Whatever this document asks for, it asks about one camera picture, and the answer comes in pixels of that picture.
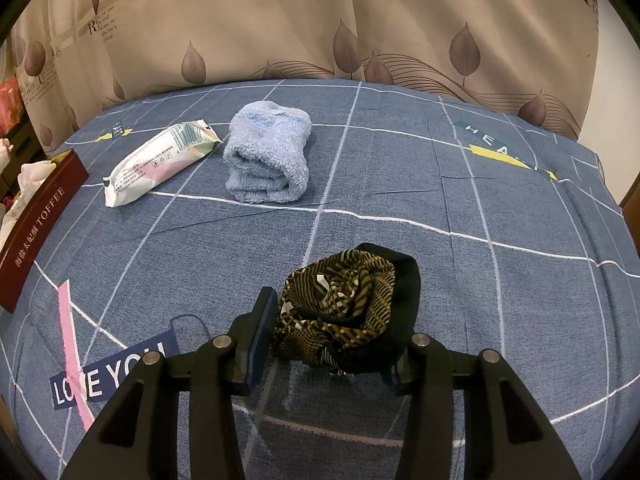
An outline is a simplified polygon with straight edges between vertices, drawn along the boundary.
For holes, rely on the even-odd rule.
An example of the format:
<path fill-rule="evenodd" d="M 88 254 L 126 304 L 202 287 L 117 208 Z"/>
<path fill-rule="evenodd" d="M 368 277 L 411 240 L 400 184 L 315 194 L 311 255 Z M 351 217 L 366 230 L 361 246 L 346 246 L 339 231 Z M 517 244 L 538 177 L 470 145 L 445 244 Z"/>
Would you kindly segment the black gold patterned scarf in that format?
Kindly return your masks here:
<path fill-rule="evenodd" d="M 404 353 L 421 297 L 416 260 L 363 243 L 285 280 L 273 355 L 333 374 L 382 372 Z"/>

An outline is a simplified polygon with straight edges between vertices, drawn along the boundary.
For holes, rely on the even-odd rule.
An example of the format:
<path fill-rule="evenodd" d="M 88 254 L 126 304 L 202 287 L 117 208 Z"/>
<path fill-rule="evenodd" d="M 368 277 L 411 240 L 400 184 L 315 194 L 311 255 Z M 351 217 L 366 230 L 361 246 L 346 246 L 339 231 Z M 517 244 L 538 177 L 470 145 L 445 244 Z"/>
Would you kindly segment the red gold toffee tin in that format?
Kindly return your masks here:
<path fill-rule="evenodd" d="M 17 218 L 1 249 L 1 307 L 13 313 L 30 268 L 88 172 L 74 150 L 55 157 L 54 169 Z"/>

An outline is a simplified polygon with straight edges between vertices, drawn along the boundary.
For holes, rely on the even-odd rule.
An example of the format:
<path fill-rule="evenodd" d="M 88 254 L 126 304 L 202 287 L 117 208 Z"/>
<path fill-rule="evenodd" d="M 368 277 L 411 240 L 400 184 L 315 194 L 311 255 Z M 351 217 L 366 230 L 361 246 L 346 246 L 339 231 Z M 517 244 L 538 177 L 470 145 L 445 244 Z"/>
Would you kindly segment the wet wipes pack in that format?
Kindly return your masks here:
<path fill-rule="evenodd" d="M 103 179 L 107 208 L 135 202 L 221 144 L 203 119 L 172 125 L 126 156 Z"/>

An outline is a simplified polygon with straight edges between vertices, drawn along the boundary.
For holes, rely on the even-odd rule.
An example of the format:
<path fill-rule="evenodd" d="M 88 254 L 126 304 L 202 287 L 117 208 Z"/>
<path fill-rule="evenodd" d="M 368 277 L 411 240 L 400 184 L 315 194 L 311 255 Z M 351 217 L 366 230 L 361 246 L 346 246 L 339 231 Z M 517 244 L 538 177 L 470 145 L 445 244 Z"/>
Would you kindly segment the white socks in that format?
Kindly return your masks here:
<path fill-rule="evenodd" d="M 33 162 L 32 164 L 21 166 L 21 172 L 17 176 L 20 192 L 13 201 L 11 208 L 1 215 L 0 248 L 3 248 L 4 244 L 6 244 L 6 240 L 16 225 L 17 219 L 20 218 L 30 200 L 55 168 L 55 163 L 50 160 L 42 160 L 41 162 Z"/>

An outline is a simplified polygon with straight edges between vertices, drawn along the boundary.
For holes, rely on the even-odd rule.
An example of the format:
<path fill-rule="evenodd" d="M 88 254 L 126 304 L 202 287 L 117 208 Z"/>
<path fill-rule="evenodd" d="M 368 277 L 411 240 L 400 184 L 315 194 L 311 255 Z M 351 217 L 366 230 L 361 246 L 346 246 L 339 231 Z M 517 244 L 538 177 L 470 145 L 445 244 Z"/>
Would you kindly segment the light blue towel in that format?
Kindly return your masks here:
<path fill-rule="evenodd" d="M 299 108 L 271 101 L 243 106 L 231 119 L 224 162 L 227 190 L 239 202 L 292 203 L 307 189 L 304 149 L 310 116 Z"/>

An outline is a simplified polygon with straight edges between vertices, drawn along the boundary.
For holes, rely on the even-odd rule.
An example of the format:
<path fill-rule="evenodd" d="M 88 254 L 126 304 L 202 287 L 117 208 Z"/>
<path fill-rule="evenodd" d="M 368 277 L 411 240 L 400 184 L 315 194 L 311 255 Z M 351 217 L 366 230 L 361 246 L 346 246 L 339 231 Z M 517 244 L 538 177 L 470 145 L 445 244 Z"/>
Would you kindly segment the blue checked bed sheet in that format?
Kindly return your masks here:
<path fill-rule="evenodd" d="M 238 202 L 214 151 L 132 204 L 105 205 L 103 179 L 154 134 L 203 119 L 226 136 L 262 100 L 311 118 L 297 202 Z M 638 425 L 639 257 L 588 148 L 477 106 L 333 80 L 147 96 L 99 114 L 70 146 L 87 182 L 1 317 L 2 398 L 49 479 L 85 433 L 63 378 L 60 286 L 97 413 L 145 350 L 193 351 L 263 287 L 362 243 L 416 259 L 416 329 L 454 351 L 499 351 L 582 478 L 603 477 Z"/>

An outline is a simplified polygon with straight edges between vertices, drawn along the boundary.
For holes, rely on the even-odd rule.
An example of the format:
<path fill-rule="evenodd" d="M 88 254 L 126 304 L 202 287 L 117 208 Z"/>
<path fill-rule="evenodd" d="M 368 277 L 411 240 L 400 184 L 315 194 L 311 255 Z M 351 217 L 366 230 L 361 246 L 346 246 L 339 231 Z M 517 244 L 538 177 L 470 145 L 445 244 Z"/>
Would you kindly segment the red plastic bag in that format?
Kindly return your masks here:
<path fill-rule="evenodd" d="M 0 84 L 0 134 L 5 136 L 22 119 L 24 105 L 16 78 Z"/>

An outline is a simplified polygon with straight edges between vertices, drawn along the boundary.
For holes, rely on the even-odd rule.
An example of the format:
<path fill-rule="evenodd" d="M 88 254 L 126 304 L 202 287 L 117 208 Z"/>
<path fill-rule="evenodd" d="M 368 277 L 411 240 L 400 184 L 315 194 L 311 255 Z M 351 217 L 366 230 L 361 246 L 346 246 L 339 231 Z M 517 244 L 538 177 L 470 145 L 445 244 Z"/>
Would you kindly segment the beige leaf print curtain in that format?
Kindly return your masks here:
<path fill-rule="evenodd" d="M 396 84 L 577 139 L 598 0 L 32 0 L 1 48 L 46 151 L 109 108 L 218 82 Z"/>

